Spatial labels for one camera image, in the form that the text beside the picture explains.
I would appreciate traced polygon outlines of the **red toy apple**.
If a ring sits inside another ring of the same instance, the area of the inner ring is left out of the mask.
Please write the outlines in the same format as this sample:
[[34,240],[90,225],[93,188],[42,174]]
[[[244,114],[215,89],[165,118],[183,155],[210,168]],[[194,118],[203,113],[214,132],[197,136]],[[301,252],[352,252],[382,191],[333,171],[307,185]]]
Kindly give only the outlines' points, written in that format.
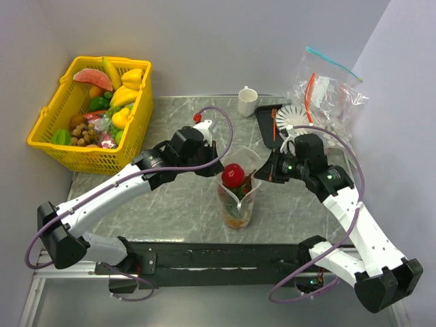
[[221,175],[222,184],[228,189],[240,187],[245,179],[245,171],[237,163],[228,164]]

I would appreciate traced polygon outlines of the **polka dot zip bag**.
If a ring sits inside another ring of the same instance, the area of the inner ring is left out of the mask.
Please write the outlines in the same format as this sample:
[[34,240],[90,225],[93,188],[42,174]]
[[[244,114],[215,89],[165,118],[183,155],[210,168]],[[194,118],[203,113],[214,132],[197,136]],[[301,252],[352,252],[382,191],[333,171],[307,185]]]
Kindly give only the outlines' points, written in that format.
[[243,146],[224,160],[224,172],[217,177],[221,217],[233,230],[244,230],[251,220],[254,200],[262,182],[254,177],[262,160]]

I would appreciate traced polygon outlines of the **red toy strawberries bunch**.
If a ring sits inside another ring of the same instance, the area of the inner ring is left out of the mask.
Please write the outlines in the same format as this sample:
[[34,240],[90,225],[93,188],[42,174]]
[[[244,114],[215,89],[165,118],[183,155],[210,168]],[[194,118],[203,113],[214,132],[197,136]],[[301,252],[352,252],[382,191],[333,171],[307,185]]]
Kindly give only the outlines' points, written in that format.
[[238,187],[218,185],[217,193],[225,206],[238,206],[252,189],[252,174],[247,174]]

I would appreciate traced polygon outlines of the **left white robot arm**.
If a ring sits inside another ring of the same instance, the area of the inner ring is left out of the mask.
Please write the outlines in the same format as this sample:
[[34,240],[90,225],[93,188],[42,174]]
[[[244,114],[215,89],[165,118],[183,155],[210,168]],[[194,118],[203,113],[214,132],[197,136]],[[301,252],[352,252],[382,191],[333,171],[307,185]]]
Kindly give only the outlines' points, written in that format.
[[177,130],[171,140],[142,151],[101,185],[55,206],[37,208],[37,228],[52,263],[69,268],[81,260],[103,261],[125,274],[135,266],[135,256],[121,237],[89,233],[101,218],[124,203],[171,183],[184,172],[211,177],[223,171],[218,160],[210,121]]

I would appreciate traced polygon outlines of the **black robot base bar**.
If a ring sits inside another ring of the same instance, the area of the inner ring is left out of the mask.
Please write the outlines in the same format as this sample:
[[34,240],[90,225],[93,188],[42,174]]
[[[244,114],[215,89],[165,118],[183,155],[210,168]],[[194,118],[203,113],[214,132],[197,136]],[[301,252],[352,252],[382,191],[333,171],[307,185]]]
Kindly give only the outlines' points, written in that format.
[[130,251],[119,269],[156,288],[275,285],[311,259],[301,244],[132,242]]

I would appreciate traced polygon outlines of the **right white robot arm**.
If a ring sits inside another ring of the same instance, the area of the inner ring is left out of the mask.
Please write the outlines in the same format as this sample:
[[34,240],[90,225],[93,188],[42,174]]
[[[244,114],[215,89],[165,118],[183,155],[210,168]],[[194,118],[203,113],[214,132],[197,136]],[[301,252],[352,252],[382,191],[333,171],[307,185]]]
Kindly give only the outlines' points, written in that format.
[[255,178],[284,184],[291,179],[305,187],[334,215],[359,256],[341,250],[321,236],[313,236],[298,246],[300,268],[274,286],[278,290],[299,273],[317,267],[334,273],[351,285],[363,307],[371,313],[409,296],[423,273],[417,259],[407,259],[384,234],[362,202],[363,189],[340,166],[330,165],[324,144],[315,134],[294,139],[294,152],[273,150]]

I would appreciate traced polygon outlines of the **clear zip bag orange seal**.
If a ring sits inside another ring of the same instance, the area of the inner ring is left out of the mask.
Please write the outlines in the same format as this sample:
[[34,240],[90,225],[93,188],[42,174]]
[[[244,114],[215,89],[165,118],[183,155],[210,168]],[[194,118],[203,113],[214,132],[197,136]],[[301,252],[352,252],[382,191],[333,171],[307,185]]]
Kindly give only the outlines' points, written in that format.
[[[357,91],[354,104],[342,111],[329,110],[327,106],[322,106],[322,108],[311,107],[308,101],[305,101],[303,107],[305,107],[309,122],[312,123],[313,126],[328,130],[330,133],[340,137],[346,145],[350,146],[352,140],[352,125],[355,123],[368,100],[369,98],[367,96]],[[302,106],[292,100],[291,104]]]

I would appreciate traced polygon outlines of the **clear zip bag blue seal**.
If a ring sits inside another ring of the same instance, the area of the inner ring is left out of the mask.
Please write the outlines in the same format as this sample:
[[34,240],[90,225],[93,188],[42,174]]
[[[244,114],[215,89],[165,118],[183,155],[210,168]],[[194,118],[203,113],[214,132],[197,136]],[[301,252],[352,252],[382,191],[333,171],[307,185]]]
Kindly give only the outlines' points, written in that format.
[[361,82],[362,77],[346,66],[306,47],[288,96],[302,106],[308,101],[311,107],[342,111],[354,104]]

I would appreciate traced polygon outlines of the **black plastic tray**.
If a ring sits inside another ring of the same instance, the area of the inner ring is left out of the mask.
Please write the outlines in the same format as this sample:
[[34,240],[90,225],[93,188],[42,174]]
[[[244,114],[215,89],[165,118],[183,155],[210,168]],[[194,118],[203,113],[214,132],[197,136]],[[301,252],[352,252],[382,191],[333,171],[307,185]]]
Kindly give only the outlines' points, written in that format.
[[258,106],[255,109],[255,117],[260,128],[263,142],[267,148],[279,149],[283,141],[288,137],[285,129],[280,131],[273,125],[273,109],[281,109],[283,106],[284,104],[271,104]]

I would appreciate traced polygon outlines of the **striped white plate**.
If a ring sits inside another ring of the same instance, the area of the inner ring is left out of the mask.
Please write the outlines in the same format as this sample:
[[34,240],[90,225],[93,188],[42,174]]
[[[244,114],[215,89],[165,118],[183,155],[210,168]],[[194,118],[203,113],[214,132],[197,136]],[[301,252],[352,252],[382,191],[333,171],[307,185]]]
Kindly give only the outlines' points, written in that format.
[[288,125],[313,125],[309,122],[305,107],[287,104],[276,113],[275,124],[279,131],[286,130]]

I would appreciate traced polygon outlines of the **white ceramic mug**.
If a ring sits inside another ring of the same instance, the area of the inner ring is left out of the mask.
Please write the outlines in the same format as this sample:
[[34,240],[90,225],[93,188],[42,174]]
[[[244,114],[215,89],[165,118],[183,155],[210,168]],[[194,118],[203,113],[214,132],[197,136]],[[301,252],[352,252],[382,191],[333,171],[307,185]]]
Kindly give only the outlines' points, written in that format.
[[242,117],[250,117],[255,111],[257,102],[258,93],[254,89],[244,86],[244,88],[238,92],[238,113]]

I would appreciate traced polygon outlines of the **green toy apple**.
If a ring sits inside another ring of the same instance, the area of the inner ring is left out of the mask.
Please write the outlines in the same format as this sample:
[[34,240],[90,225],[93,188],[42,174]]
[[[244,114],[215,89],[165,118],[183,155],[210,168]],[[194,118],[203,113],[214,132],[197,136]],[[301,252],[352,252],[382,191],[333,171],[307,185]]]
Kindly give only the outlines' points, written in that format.
[[117,146],[120,145],[122,137],[123,137],[123,130],[120,130],[116,133],[116,136],[115,136],[115,142],[116,142]]

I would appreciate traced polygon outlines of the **yellow toy lemon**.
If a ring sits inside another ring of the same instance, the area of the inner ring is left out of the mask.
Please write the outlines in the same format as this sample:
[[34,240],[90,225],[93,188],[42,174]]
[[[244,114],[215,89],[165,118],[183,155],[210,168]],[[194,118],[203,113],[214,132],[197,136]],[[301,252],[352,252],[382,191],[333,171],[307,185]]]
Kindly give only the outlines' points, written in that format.
[[127,124],[131,121],[131,118],[131,108],[124,107],[123,109],[112,115],[112,125],[115,126],[117,129],[124,130]]

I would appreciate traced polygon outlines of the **yellow toy banana bunch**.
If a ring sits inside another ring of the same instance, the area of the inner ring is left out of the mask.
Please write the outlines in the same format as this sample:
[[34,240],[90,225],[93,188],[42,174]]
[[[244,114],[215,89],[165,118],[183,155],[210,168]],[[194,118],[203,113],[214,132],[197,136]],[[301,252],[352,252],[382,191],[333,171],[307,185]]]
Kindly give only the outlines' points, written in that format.
[[125,86],[118,88],[110,100],[110,107],[123,107],[134,103],[139,94],[139,91],[129,89]]

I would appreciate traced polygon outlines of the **green toy grapes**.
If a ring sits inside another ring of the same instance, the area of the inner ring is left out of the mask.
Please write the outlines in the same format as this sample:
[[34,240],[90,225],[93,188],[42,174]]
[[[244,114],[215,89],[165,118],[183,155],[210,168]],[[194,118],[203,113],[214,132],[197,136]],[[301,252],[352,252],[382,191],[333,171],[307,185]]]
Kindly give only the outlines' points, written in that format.
[[112,116],[118,113],[120,110],[121,110],[120,107],[110,107],[104,115],[107,132],[112,136],[112,138],[115,138],[115,136],[121,130],[117,126],[115,126],[114,123],[112,122]]

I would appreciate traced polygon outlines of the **yellow toy bell pepper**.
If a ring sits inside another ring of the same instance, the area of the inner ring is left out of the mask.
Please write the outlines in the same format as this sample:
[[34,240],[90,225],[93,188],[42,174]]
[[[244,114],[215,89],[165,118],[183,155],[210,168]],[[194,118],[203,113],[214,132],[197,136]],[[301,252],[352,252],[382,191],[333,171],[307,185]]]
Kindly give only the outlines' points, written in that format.
[[121,82],[127,89],[138,91],[142,84],[143,71],[139,68],[131,69],[121,76]]

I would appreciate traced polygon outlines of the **green toy bell pepper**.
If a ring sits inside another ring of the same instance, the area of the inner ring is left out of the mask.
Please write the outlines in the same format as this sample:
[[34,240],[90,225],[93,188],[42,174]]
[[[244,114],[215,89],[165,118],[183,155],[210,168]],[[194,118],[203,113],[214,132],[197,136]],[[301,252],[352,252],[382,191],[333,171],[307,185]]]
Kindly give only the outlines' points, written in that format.
[[89,112],[97,112],[107,110],[110,107],[110,100],[104,96],[98,96],[91,99],[89,102]]

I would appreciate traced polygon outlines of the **brown toy longan bunch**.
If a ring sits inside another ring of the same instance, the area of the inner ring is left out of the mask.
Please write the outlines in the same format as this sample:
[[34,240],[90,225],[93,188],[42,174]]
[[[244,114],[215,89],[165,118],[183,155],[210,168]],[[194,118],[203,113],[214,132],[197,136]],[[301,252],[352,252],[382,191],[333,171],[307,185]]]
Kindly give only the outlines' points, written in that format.
[[77,114],[70,121],[71,127],[71,145],[81,147],[97,147],[97,130],[94,123]]

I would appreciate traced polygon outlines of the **orange toy peach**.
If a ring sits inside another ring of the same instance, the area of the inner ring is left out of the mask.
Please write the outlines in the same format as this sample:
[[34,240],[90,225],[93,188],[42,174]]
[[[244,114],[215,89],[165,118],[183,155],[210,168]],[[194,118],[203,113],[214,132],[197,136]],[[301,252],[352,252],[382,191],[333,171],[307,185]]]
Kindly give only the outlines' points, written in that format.
[[104,95],[106,91],[98,86],[92,86],[89,89],[89,97],[91,99],[96,98],[96,97],[101,97]]

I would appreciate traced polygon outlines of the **toy watermelon slice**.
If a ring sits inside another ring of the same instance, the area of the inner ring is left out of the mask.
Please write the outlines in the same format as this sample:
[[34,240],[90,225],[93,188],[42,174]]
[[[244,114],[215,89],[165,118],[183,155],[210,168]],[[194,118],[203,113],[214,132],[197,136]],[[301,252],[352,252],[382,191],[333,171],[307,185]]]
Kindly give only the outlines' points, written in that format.
[[105,91],[113,91],[110,78],[98,69],[85,68],[74,74],[73,80],[76,82],[88,83],[99,87]]

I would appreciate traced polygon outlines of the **green toy starfruit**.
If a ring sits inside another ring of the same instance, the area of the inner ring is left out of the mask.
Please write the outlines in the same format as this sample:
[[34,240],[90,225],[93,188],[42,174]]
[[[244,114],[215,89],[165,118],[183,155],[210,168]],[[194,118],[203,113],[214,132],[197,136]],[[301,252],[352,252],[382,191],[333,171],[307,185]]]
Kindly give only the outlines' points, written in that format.
[[72,136],[68,130],[58,129],[53,133],[50,143],[54,145],[70,146],[72,144]]

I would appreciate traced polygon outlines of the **yellow plastic basket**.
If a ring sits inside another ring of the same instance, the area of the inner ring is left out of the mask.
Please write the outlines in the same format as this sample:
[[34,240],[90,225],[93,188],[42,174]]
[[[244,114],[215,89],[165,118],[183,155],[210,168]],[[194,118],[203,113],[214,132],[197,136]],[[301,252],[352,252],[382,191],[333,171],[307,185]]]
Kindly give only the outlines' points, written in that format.
[[73,81],[73,75],[84,68],[103,70],[101,57],[79,56],[72,61],[60,78],[59,88],[50,103],[42,108],[27,138],[29,146],[44,151],[74,172],[109,175],[119,172],[139,154],[153,112],[151,62],[124,57],[108,59],[114,64],[118,73],[125,73],[133,68],[144,70],[142,86],[132,108],[133,116],[129,119],[117,148],[87,148],[50,143],[53,133],[59,129],[67,129],[75,114],[84,114],[88,111],[89,94],[83,83]]

